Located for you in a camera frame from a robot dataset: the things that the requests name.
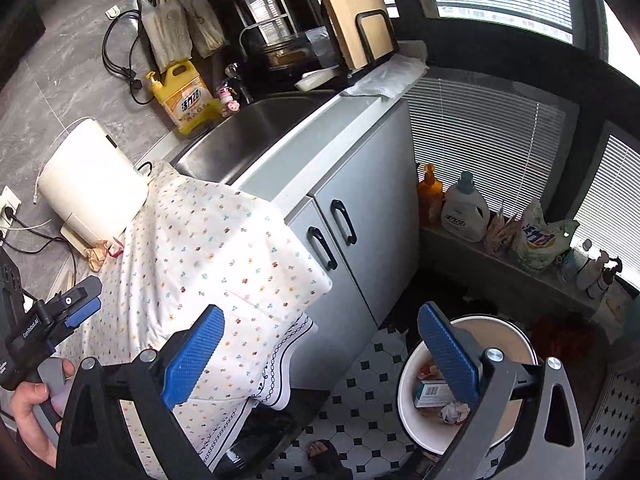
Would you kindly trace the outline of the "blue white medicine box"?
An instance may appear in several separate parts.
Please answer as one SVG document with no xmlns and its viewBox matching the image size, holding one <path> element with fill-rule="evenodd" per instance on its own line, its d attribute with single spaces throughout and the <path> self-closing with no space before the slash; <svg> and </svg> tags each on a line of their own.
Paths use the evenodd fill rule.
<svg viewBox="0 0 640 480">
<path fill-rule="evenodd" d="M 413 395 L 416 408 L 442 408 L 451 402 L 454 402 L 454 394 L 443 379 L 416 382 Z"/>
</svg>

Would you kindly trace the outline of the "crumpled brown paper scrap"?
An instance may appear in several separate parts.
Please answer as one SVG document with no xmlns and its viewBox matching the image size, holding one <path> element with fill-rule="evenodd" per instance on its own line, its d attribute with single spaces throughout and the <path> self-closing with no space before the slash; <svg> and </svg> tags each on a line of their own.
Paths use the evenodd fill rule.
<svg viewBox="0 0 640 480">
<path fill-rule="evenodd" d="M 85 249 L 85 258 L 92 272 L 98 273 L 102 269 L 110 255 L 110 249 L 111 243 L 108 240 L 99 240 L 94 246 Z"/>
</svg>

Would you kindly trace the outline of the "floral white tablecloth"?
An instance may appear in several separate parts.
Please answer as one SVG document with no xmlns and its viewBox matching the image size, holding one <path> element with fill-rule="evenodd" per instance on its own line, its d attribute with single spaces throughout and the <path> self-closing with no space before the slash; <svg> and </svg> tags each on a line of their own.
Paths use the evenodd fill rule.
<svg viewBox="0 0 640 480">
<path fill-rule="evenodd" d="M 288 362 L 314 331 L 306 311 L 332 286 L 265 200 L 183 176 L 167 162 L 153 165 L 122 253 L 99 277 L 101 309 L 58 347 L 73 363 L 128 362 L 162 348 L 207 307 L 224 312 L 220 344 L 174 411 L 209 467 L 259 402 L 288 404 Z"/>
</svg>

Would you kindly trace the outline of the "red snack wrapper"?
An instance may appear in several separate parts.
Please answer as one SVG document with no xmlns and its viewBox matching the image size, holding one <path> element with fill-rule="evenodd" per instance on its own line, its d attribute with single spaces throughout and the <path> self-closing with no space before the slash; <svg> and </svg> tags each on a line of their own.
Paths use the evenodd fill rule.
<svg viewBox="0 0 640 480">
<path fill-rule="evenodd" d="M 124 244 L 116 238 L 113 237 L 110 242 L 106 244 L 106 252 L 111 258 L 119 257 L 124 251 Z"/>
</svg>

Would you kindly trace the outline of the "detergent refill pouch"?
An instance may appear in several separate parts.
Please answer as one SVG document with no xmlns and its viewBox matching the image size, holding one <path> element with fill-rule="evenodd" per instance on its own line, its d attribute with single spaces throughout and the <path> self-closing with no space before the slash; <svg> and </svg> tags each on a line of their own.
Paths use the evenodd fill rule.
<svg viewBox="0 0 640 480">
<path fill-rule="evenodd" d="M 511 246 L 516 263 L 531 274 L 546 270 L 570 248 L 578 226 L 574 219 L 547 223 L 540 201 L 534 198 L 522 213 L 520 230 Z"/>
</svg>

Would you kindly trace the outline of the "cream air fryer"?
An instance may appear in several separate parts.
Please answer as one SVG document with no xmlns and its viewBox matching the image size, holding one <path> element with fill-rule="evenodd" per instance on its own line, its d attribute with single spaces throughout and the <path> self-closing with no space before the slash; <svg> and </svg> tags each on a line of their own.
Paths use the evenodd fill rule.
<svg viewBox="0 0 640 480">
<path fill-rule="evenodd" d="M 62 237 L 86 252 L 115 243 L 142 208 L 148 183 L 100 123 L 85 118 L 40 170 L 36 192 L 62 220 Z"/>
</svg>

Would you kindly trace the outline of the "white laundry detergent bottle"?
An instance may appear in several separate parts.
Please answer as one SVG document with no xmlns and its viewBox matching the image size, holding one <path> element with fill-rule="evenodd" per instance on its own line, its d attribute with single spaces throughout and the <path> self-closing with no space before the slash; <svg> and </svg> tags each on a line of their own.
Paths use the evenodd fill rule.
<svg viewBox="0 0 640 480">
<path fill-rule="evenodd" d="M 450 234 L 470 243 L 486 234 L 490 212 L 486 200 L 475 186 L 472 172 L 462 171 L 445 193 L 440 223 Z"/>
</svg>

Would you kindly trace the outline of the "stainless steel sink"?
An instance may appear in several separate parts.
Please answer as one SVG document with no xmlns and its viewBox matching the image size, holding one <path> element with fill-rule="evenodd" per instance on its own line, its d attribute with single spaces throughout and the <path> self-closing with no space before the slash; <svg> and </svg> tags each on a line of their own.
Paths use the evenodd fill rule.
<svg viewBox="0 0 640 480">
<path fill-rule="evenodd" d="M 192 141 L 171 159 L 170 164 L 187 177 L 231 184 L 290 130 L 334 96 L 331 90 L 267 96 Z"/>
</svg>

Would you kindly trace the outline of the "grey cabinet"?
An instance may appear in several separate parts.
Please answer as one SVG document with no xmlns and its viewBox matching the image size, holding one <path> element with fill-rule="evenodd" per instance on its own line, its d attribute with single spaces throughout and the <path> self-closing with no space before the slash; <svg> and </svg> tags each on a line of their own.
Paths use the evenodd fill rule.
<svg viewBox="0 0 640 480">
<path fill-rule="evenodd" d="M 419 257 L 416 161 L 404 99 L 336 96 L 235 181 L 268 200 L 332 288 L 306 311 L 291 385 L 331 390 L 390 314 Z"/>
</svg>

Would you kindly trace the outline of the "yellow detergent bottle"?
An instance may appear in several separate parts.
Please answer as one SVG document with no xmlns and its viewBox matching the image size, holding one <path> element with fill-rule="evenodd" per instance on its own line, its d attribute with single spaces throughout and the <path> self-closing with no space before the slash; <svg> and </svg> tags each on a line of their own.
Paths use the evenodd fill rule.
<svg viewBox="0 0 640 480">
<path fill-rule="evenodd" d="M 145 78 L 154 98 L 183 136 L 222 119 L 221 102 L 212 95 L 194 64 L 185 60 L 168 67 L 164 80 L 150 70 Z"/>
</svg>

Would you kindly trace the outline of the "pink faucet attachment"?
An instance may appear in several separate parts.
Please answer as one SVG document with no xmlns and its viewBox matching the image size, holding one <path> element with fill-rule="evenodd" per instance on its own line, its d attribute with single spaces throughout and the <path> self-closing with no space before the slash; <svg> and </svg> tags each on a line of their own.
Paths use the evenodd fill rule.
<svg viewBox="0 0 640 480">
<path fill-rule="evenodd" d="M 226 78 L 224 78 L 217 87 L 217 96 L 222 106 L 222 116 L 229 117 L 236 114 L 241 104 L 238 98 L 238 92 L 241 88 L 241 79 L 239 78 L 239 65 L 232 63 L 224 69 Z"/>
</svg>

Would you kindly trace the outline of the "hanging cloth bags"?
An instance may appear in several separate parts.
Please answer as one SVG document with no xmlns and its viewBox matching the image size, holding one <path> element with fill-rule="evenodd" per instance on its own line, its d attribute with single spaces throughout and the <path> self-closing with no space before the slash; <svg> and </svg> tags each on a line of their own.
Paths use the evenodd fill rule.
<svg viewBox="0 0 640 480">
<path fill-rule="evenodd" d="M 224 32 L 208 0 L 138 0 L 142 25 L 157 67 L 190 60 L 196 50 L 209 58 L 226 44 Z"/>
</svg>

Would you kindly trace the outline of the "black dish rack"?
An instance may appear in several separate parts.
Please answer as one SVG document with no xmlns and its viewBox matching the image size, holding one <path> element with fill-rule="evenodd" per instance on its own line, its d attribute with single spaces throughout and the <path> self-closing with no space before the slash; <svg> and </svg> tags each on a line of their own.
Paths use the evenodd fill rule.
<svg viewBox="0 0 640 480">
<path fill-rule="evenodd" d="M 388 61 L 385 55 L 351 72 L 323 0 L 231 0 L 239 15 L 240 76 L 260 96 L 310 88 L 341 88 Z M 383 0 L 390 17 L 390 4 Z"/>
</svg>

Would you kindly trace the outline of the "wooden cutting board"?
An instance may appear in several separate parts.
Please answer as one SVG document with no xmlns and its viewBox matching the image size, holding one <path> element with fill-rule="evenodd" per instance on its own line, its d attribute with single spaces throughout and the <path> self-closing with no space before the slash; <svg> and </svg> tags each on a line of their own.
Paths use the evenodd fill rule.
<svg viewBox="0 0 640 480">
<path fill-rule="evenodd" d="M 323 4 L 351 72 L 397 51 L 383 0 L 323 0 Z"/>
</svg>

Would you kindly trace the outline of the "white wall socket strip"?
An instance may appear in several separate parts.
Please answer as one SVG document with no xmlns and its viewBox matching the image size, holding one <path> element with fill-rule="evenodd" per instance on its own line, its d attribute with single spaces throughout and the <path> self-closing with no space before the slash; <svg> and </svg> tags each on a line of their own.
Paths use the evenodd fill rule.
<svg viewBox="0 0 640 480">
<path fill-rule="evenodd" d="M 2 240 L 4 240 L 9 234 L 10 229 L 12 229 L 14 223 L 13 215 L 20 209 L 21 204 L 22 201 L 7 185 L 1 189 L 0 231 Z"/>
</svg>

